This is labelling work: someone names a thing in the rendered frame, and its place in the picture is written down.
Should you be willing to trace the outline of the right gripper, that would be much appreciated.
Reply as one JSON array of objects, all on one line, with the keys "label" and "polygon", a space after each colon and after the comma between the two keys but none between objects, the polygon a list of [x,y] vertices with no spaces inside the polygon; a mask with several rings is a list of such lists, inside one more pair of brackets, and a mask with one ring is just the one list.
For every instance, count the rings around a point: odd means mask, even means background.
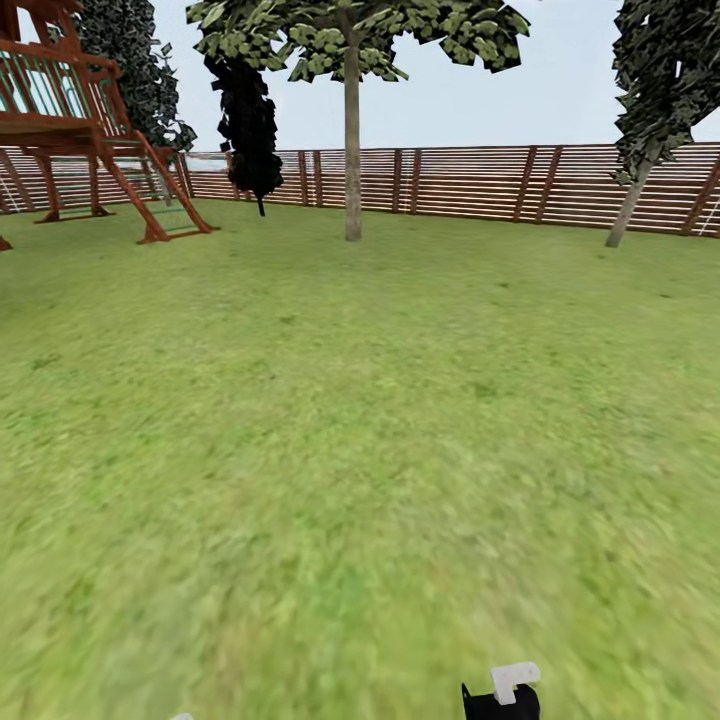
[{"label": "right gripper", "polygon": [[515,703],[512,705],[499,705],[493,695],[465,695],[467,720],[539,720],[534,693],[529,688],[514,688],[513,693]]}]

